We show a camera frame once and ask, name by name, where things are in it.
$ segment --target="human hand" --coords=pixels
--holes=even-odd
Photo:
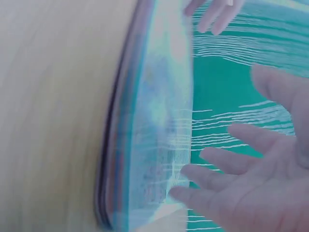
[[[207,0],[191,0],[185,9],[187,16],[193,15],[195,10]],[[241,10],[245,0],[212,0],[209,9],[201,18],[198,30],[201,33],[207,31],[213,21],[212,33],[219,35]]]
[[[262,159],[207,147],[201,157],[224,174],[197,165],[182,173],[201,189],[170,194],[227,232],[309,231],[309,79],[255,65],[252,79],[266,98],[292,115],[296,136],[235,124],[229,133],[262,153]]]

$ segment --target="finger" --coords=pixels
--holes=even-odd
[[[283,105],[291,114],[298,143],[299,164],[309,168],[309,80],[274,68],[254,65],[252,79],[266,98]]]
[[[212,26],[212,33],[214,35],[219,35],[228,26],[228,24],[236,17],[236,15],[241,10],[245,0],[235,0],[233,5],[227,5],[221,12],[220,16],[217,18]]]
[[[169,195],[184,203],[189,209],[193,209],[197,213],[211,218],[211,202],[215,196],[215,192],[177,186],[169,191]]]
[[[259,159],[255,157],[214,147],[204,148],[200,156],[221,169],[224,173],[233,175],[246,173],[259,161]]]
[[[296,100],[304,99],[304,92],[309,97],[306,78],[263,65],[253,65],[251,72],[256,89],[267,99],[283,105],[290,113],[293,113]]]
[[[223,11],[223,9],[227,6],[228,0],[214,0],[207,12],[201,18],[201,21],[198,25],[198,30],[201,33],[207,31],[212,22],[218,17],[218,15]]]
[[[233,124],[228,127],[228,132],[262,154],[268,152],[279,139],[286,136],[250,124]]]
[[[186,16],[191,16],[197,10],[198,7],[203,5],[206,0],[192,0],[189,5],[185,8],[184,14]]]
[[[192,164],[185,165],[181,173],[187,176],[189,180],[198,184],[202,189],[209,189],[216,192],[225,189],[237,178],[235,175],[218,173]]]

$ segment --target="hand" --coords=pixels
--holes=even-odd
[[[266,98],[292,115],[296,136],[252,125],[229,133],[262,153],[262,159],[207,147],[201,157],[224,174],[187,165],[182,173],[201,189],[174,187],[170,194],[227,232],[309,230],[309,79],[255,65],[252,79]]]
[[[191,0],[185,9],[187,16],[193,15],[195,10],[207,0]],[[212,33],[219,35],[241,10],[245,0],[213,0],[209,9],[201,18],[198,30],[201,33],[207,31],[214,20]]]

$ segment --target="palm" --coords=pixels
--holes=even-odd
[[[309,105],[301,100],[309,97],[309,81],[261,66],[254,68],[253,81],[264,96],[291,112],[297,137],[232,125],[230,134],[264,154],[263,159],[207,147],[201,157],[225,173],[185,166],[182,172],[201,189],[176,187],[171,194],[227,232],[307,231]]]

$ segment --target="beige surface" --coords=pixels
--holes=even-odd
[[[1,232],[99,231],[96,161],[135,3],[0,1]]]

